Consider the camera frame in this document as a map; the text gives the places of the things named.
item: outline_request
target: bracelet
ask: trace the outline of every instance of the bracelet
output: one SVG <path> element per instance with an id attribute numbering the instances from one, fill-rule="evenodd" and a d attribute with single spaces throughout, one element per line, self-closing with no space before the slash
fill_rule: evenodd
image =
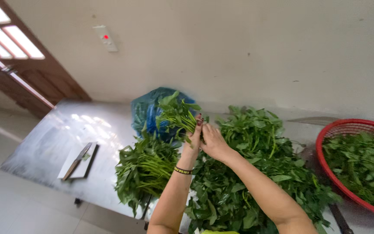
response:
<path id="1" fill-rule="evenodd" d="M 193 173 L 193 170 L 188 171 L 188 170 L 183 170 L 183 169 L 178 168 L 178 167 L 174 167 L 174 171 L 176 171 L 178 173 L 185 174 L 185 175 L 191 175 Z"/>

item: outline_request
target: floor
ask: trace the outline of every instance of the floor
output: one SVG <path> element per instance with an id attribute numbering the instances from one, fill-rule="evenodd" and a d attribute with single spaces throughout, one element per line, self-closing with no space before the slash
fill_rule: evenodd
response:
<path id="1" fill-rule="evenodd" d="M 38 120 L 0 110 L 0 165 Z M 0 171 L 0 234 L 144 234 L 144 222 Z"/>

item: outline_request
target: red colander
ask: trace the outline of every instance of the red colander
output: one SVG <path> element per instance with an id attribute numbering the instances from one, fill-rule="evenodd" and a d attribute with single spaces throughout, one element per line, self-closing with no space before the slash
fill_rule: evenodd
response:
<path id="1" fill-rule="evenodd" d="M 356 196 L 349 189 L 347 189 L 339 179 L 334 175 L 333 171 L 328 166 L 325 161 L 324 154 L 322 152 L 322 142 L 325 137 L 333 137 L 338 134 L 359 134 L 360 132 L 374 132 L 374 121 L 361 120 L 361 119 L 346 119 L 337 120 L 329 125 L 327 125 L 319 133 L 316 141 L 316 149 L 318 154 L 318 159 L 326 172 L 327 176 L 333 181 L 333 183 L 339 187 L 339 189 L 346 194 L 350 199 L 363 206 L 364 208 L 374 212 L 374 206 L 368 202 L 362 200 L 360 197 Z"/>

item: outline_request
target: stainless steel table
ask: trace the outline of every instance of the stainless steel table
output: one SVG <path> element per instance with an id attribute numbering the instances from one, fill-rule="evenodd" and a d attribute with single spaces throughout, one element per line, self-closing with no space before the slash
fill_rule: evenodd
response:
<path id="1" fill-rule="evenodd" d="M 217 114 L 209 115 L 211 120 L 215 120 Z M 284 127 L 285 137 L 307 145 L 314 143 L 323 128 L 295 122 L 284 122 Z M 129 104 L 62 101 L 31 131 L 1 165 L 1 169 L 132 217 L 132 209 L 119 203 L 114 187 L 119 150 L 132 145 L 135 142 L 134 135 Z M 57 179 L 71 147 L 80 145 L 83 148 L 84 143 L 89 141 L 98 141 L 99 150 L 88 177 L 71 183 Z M 146 221 L 152 215 L 156 203 L 157 200 L 153 199 L 149 205 Z M 374 232 L 373 213 L 350 201 L 340 204 L 339 208 L 356 234 Z M 142 214 L 139 207 L 136 218 L 141 218 Z M 326 210 L 324 216 L 331 222 L 327 232 L 338 234 L 340 231 L 330 210 Z M 188 218 L 185 216 L 181 229 L 187 227 Z"/>
<path id="2" fill-rule="evenodd" d="M 131 216 L 114 190 L 119 150 L 132 145 L 129 104 L 62 101 L 30 132 L 1 170 Z M 99 148 L 86 179 L 57 178 L 72 146 L 97 141 Z M 143 211 L 138 208 L 136 218 Z"/>

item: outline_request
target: blue plastic bag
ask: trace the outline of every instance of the blue plastic bag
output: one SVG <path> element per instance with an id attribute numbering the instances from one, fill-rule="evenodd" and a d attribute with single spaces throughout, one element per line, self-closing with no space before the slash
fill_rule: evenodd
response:
<path id="1" fill-rule="evenodd" d="M 158 100 L 172 95 L 176 90 L 170 88 L 160 87 L 154 89 L 153 91 L 134 99 L 131 102 L 131 112 L 132 112 L 132 128 L 137 132 L 138 136 L 141 136 L 141 131 L 147 123 L 147 132 L 154 134 L 158 133 L 163 141 L 170 141 L 174 137 L 176 130 L 170 130 L 165 132 L 168 121 L 163 121 L 160 123 L 160 130 L 157 129 L 155 123 L 155 117 L 159 116 L 162 112 L 161 108 L 158 108 Z M 184 99 L 185 103 L 195 103 L 195 101 L 189 98 L 184 93 L 180 93 L 177 96 L 178 101 Z"/>

